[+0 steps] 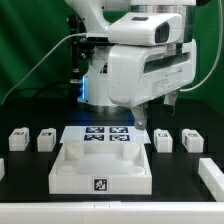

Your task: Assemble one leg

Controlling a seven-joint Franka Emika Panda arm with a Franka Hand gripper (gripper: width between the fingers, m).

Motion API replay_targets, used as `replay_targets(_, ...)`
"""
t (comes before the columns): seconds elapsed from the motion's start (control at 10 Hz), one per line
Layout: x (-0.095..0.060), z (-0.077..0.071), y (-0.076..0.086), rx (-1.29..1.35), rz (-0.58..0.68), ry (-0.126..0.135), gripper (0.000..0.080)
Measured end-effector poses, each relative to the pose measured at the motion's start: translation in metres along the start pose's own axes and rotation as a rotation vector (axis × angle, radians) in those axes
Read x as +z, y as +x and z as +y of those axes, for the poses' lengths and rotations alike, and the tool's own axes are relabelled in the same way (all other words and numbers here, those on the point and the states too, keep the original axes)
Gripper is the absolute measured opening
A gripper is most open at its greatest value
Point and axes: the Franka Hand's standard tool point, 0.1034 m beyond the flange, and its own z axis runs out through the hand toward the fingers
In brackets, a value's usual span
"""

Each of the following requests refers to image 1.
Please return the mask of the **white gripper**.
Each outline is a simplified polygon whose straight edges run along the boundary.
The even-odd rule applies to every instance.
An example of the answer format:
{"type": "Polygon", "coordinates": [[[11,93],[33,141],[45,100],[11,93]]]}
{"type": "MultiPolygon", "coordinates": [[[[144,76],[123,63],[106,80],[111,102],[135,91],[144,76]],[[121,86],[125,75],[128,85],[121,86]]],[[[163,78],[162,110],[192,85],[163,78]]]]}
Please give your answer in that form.
{"type": "Polygon", "coordinates": [[[147,105],[142,103],[166,94],[162,112],[173,116],[177,89],[192,83],[195,73],[195,40],[172,50],[166,45],[115,45],[108,57],[108,96],[114,104],[132,107],[135,128],[145,130],[147,105]]]}

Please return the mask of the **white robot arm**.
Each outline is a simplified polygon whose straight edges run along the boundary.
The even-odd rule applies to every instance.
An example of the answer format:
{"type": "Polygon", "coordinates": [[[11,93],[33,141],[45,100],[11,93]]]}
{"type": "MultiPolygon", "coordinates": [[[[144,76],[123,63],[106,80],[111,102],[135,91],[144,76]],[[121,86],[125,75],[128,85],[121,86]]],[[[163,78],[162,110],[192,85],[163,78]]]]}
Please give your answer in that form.
{"type": "Polygon", "coordinates": [[[196,0],[65,0],[72,29],[78,104],[100,113],[128,108],[134,126],[147,126],[147,103],[164,98],[171,116],[180,89],[196,73],[192,38],[196,0]]]}

